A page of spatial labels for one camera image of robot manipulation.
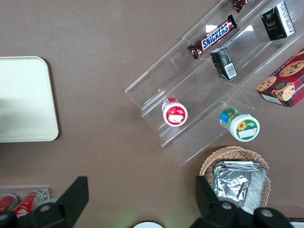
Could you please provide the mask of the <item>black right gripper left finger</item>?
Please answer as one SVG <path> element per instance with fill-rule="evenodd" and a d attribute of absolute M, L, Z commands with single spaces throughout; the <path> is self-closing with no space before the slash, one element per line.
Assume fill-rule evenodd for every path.
<path fill-rule="evenodd" d="M 0 214 L 2 228 L 72 228 L 89 201 L 88 178 L 79 176 L 59 199 L 38 206 L 18 218 L 13 211 Z"/>

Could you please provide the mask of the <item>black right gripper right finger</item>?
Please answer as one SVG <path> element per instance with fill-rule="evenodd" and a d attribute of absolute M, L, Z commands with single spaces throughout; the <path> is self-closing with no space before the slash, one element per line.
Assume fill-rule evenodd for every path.
<path fill-rule="evenodd" d="M 254 214 L 234 203 L 219 200 L 204 176 L 197 176 L 195 196 L 201 217 L 192 228 L 291 228 L 292 224 L 278 210 L 257 208 Z"/>

